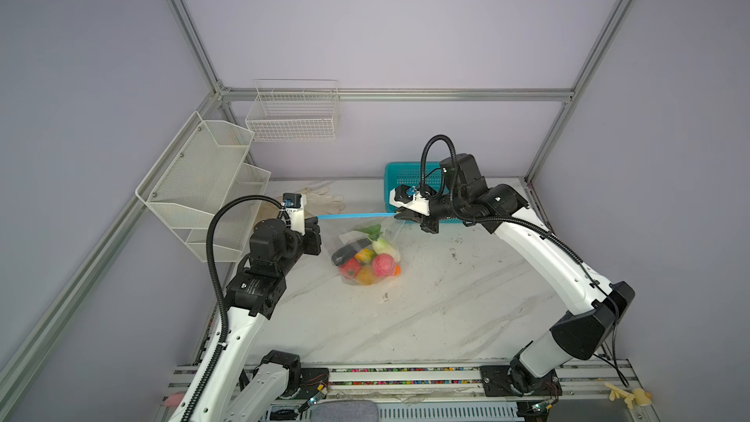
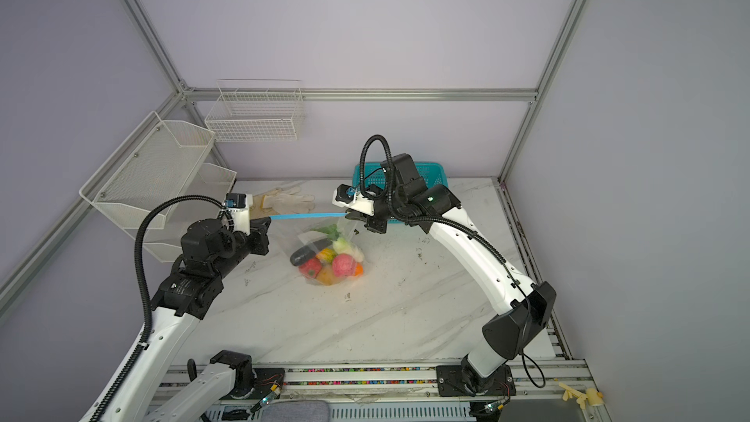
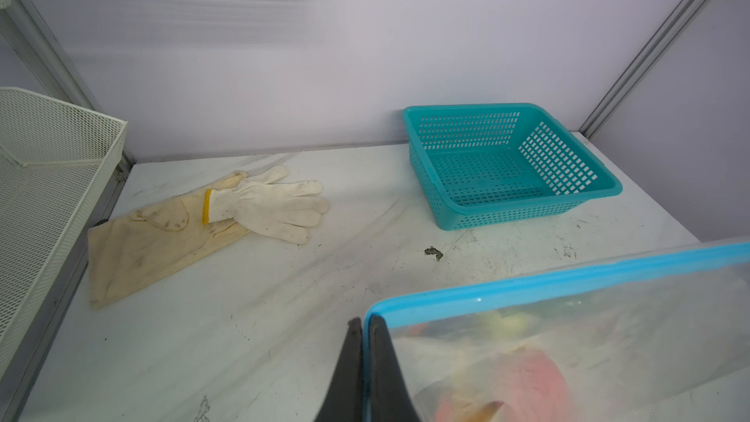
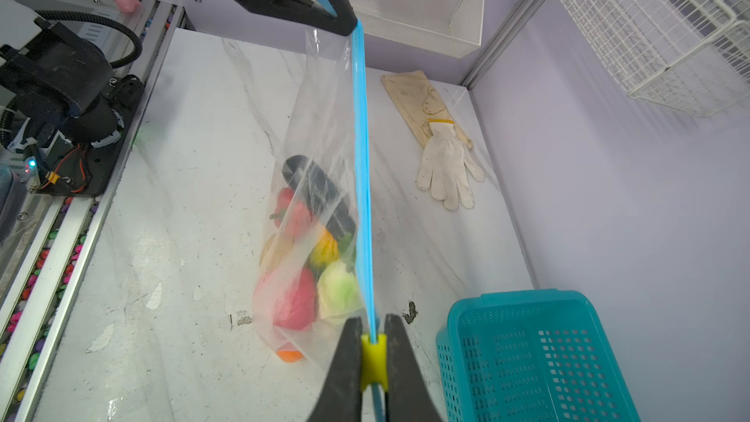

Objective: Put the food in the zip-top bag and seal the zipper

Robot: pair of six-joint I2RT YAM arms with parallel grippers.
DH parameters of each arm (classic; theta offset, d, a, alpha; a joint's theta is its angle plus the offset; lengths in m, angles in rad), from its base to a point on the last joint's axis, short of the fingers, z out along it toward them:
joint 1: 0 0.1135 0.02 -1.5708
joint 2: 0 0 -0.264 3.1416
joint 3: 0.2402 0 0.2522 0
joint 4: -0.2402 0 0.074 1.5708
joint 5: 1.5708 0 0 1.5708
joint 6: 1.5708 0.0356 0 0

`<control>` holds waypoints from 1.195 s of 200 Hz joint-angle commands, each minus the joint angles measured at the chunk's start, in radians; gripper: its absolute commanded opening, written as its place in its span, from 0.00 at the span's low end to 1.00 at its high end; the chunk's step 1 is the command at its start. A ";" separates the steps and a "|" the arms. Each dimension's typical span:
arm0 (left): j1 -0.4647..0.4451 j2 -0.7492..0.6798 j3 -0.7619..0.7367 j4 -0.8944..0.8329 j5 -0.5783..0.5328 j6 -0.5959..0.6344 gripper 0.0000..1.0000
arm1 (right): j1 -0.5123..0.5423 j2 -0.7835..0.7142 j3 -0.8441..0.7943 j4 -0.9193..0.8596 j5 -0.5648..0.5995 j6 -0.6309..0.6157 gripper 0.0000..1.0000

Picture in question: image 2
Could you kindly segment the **pink toy fruit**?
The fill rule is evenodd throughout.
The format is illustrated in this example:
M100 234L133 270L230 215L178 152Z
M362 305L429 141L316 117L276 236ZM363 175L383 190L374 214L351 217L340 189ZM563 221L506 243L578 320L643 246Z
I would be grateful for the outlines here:
M357 271L357 260L349 254L337 255L331 264L335 277L352 277Z

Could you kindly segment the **teal plastic basket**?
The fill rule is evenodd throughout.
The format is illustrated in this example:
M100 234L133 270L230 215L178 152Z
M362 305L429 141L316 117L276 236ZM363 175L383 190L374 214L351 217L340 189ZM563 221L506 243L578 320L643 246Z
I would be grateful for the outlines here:
M385 185L383 173L380 171L378 171L377 173L372 173L372 170L377 169L381 162L366 162L366 163L367 163L366 170L370 172L370 176L371 176L369 181L371 181L375 185L383 187ZM434 162L415 162L415 163L418 167L419 173L424 177L429 187L440 184L440 185L445 185L445 187L448 188L447 178L445 176L445 170L443 170L443 168L441 167L441 164L434 163ZM351 186L353 186L359 191L359 165L355 168L353 183L351 184ZM350 210L348 217L351 219L361 220L361 215L362 214L359 212ZM389 224L403 224L403 223L392 219Z

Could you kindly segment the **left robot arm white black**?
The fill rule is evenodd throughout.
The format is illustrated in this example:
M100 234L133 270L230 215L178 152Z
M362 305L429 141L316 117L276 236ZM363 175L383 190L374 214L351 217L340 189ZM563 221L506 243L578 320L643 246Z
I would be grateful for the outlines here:
M181 202L201 201L218 208L181 238L182 252L156 292L148 290L145 236L162 211ZM224 289L224 280L247 256L270 250L271 218L251 219L253 198L229 193L224 200L180 195L162 202L142 220L135 238L134 266L144 324L117 371L83 415L85 421L140 421L179 349L207 315Z

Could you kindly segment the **dark toy eggplant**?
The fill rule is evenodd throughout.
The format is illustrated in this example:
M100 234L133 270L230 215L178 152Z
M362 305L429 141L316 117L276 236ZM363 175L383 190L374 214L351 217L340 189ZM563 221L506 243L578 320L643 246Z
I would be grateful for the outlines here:
M316 254L318 254L320 250L329 246L332 246L332 241L328 240L327 238L309 242L298 248L290 255L290 264L294 267L299 267L310 260L312 257L316 257Z

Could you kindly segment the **red toy fruit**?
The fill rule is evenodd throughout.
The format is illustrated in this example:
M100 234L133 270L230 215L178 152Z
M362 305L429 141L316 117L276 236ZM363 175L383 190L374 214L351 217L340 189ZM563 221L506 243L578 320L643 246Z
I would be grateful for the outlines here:
M310 260L305 262L303 265L298 267L298 271L306 278L311 281L315 281L320 272L323 269L323 264L316 257L312 257Z

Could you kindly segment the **clear zip top bag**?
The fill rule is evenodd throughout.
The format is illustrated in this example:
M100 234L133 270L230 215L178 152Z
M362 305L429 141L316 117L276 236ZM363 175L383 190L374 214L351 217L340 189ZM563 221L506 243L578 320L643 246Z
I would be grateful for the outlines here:
M333 286L365 275L355 223L343 214L277 214L271 217L271 250L315 286Z

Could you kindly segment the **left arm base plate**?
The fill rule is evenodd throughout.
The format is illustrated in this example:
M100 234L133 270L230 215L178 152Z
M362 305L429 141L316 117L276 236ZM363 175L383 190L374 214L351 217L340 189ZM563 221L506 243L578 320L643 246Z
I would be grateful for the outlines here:
M237 401L260 400L271 392L273 385L281 387L284 379L285 370L281 367L239 370L229 397Z

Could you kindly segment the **yellow toy mango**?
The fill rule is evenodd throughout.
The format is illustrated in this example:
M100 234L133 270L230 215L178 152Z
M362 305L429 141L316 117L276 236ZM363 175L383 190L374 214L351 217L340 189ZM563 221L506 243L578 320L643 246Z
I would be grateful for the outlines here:
M316 280L321 284L325 286L330 286L339 283L340 279L337 277L337 275L334 274L334 271L332 267L325 266L323 267L318 275L316 276Z

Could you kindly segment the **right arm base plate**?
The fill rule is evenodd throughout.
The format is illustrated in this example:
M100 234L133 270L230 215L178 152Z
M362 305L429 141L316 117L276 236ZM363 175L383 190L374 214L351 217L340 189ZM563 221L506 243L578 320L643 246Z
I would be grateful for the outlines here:
M508 365L501 365L492 375L481 377L470 365L436 367L437 391L441 397L513 397L516 385Z

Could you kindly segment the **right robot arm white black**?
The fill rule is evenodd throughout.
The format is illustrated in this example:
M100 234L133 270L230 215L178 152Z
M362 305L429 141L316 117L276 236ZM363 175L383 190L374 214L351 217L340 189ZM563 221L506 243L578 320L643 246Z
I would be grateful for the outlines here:
M428 187L408 154L388 156L380 163L386 185L365 185L366 155L359 159L357 197L366 204L365 228L386 234L395 219L418 227L437 240L478 283L495 311L482 328L480 342L462 361L466 392L489 391L495 373L520 356L548 324L557 298L549 283L535 283L518 272L476 228L458 197L442 184Z

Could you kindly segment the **green toy vegetable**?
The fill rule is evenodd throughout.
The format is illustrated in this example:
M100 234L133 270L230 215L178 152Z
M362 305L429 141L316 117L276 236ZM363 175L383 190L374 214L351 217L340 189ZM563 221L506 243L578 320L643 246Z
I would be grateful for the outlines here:
M316 254L316 259L322 262L322 264L332 265L337 256L338 254L332 247L326 247Z

